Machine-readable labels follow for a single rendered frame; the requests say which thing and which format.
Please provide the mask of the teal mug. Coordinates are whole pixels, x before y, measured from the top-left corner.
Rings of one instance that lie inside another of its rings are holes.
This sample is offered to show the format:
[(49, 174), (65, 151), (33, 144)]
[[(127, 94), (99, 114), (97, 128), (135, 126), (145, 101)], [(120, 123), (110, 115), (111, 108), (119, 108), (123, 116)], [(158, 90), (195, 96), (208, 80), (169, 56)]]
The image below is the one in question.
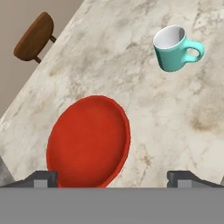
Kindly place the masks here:
[(153, 46), (158, 64), (166, 72), (175, 72), (186, 63), (197, 62), (205, 53), (204, 46), (188, 40), (186, 30), (176, 24), (160, 30), (153, 39)]

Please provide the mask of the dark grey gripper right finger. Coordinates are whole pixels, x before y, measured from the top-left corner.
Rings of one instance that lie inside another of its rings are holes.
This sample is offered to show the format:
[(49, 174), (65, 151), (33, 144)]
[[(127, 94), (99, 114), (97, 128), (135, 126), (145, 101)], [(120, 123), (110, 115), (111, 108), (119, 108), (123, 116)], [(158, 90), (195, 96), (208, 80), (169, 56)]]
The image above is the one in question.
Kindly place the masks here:
[(194, 175), (191, 171), (168, 171), (168, 188), (224, 188), (224, 179), (220, 184), (203, 180)]

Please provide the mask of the brown wooden stool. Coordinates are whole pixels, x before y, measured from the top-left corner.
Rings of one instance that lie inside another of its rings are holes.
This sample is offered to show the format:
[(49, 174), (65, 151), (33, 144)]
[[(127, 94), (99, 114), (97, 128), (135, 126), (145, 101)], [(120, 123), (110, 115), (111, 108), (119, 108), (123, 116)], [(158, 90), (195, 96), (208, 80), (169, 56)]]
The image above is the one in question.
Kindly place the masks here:
[(53, 36), (53, 29), (52, 17), (47, 12), (42, 12), (18, 41), (14, 48), (14, 55), (22, 61), (35, 60), (40, 63), (39, 54), (47, 42), (49, 40), (53, 43), (56, 41)]

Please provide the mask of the red bowl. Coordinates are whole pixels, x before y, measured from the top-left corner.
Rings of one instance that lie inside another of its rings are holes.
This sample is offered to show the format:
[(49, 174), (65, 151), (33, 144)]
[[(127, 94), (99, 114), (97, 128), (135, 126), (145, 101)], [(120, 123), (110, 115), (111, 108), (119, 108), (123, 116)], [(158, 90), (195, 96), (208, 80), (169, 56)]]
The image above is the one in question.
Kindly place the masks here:
[(92, 95), (67, 108), (52, 128), (47, 169), (60, 187), (105, 187), (121, 171), (130, 149), (130, 122), (114, 100)]

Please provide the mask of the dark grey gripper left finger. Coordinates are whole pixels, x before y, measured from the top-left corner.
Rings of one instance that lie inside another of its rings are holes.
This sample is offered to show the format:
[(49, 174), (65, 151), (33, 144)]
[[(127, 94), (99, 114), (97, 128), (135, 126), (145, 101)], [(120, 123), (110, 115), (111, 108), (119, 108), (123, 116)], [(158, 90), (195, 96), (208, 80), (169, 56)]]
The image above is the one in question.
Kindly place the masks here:
[(3, 188), (57, 188), (58, 173), (56, 171), (35, 171), (25, 179), (3, 185)]

